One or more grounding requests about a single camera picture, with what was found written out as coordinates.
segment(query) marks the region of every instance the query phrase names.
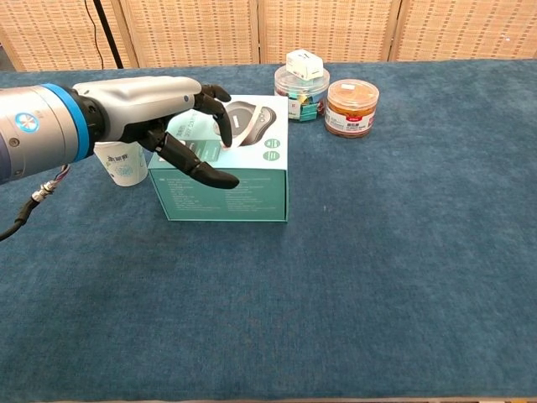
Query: cardboard box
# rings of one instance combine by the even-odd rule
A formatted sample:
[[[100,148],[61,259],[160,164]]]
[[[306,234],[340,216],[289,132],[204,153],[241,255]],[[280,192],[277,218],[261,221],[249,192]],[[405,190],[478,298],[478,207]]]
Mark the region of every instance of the cardboard box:
[[[149,175],[170,221],[287,222],[287,99],[275,96],[232,96],[224,104],[233,145],[221,142],[211,116],[190,110],[173,118],[168,132],[218,170],[235,175],[240,184],[215,189],[192,180],[158,155]]]
[[[303,49],[287,54],[285,68],[304,81],[323,77],[324,74],[322,58]]]

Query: wicker screen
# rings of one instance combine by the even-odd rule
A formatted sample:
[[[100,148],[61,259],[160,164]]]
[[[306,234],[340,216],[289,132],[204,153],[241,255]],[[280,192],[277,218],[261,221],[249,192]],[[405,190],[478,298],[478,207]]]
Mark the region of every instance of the wicker screen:
[[[537,52],[537,0],[403,0],[390,60],[517,59]]]
[[[259,62],[256,0],[121,0],[142,67]]]
[[[399,0],[259,0],[261,61],[306,49],[325,61],[388,58]]]
[[[96,24],[104,67],[116,68],[93,1],[87,0],[87,6]],[[123,65],[136,66],[125,22],[117,17],[111,0],[103,0],[102,6]],[[101,69],[84,0],[3,0],[0,42],[17,71]]]

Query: wire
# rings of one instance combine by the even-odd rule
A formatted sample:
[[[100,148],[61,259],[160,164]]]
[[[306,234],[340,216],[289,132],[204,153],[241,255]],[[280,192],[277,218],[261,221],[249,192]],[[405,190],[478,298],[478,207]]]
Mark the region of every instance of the wire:
[[[18,216],[15,219],[13,226],[4,233],[0,233],[0,242],[11,237],[16,233],[29,219],[32,211],[47,197],[50,196],[55,188],[64,180],[70,171],[70,165],[63,165],[60,172],[52,181],[48,181],[41,188],[34,192],[32,197],[23,205],[18,212]]]
[[[95,25],[95,21],[93,21],[90,9],[87,7],[87,0],[84,0],[84,6],[86,7],[87,16],[90,18],[91,23],[93,24],[93,40],[95,41],[95,49],[99,54],[99,58],[101,59],[101,70],[104,70],[104,59],[102,58],[101,51],[99,50],[99,43],[97,42],[97,26]]]

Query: silver robotic hand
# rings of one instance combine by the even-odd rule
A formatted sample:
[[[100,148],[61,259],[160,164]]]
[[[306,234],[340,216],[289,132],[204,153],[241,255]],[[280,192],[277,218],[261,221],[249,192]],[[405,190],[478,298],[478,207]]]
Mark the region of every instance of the silver robotic hand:
[[[188,77],[143,76],[92,81],[72,88],[44,84],[0,91],[0,184],[93,154],[95,142],[139,142],[207,186],[232,189],[238,179],[213,169],[166,132],[188,109],[214,117],[222,141],[232,143],[219,86]]]

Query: clear plastic container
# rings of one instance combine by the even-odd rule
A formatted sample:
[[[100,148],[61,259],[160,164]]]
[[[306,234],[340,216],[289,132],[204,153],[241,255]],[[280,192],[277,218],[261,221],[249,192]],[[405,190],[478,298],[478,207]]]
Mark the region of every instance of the clear plastic container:
[[[328,88],[325,125],[337,136],[360,138],[369,134],[377,111],[379,91],[370,82],[339,80]]]
[[[274,73],[274,95],[289,99],[289,119],[306,122],[324,116],[330,73],[304,81],[281,66]]]

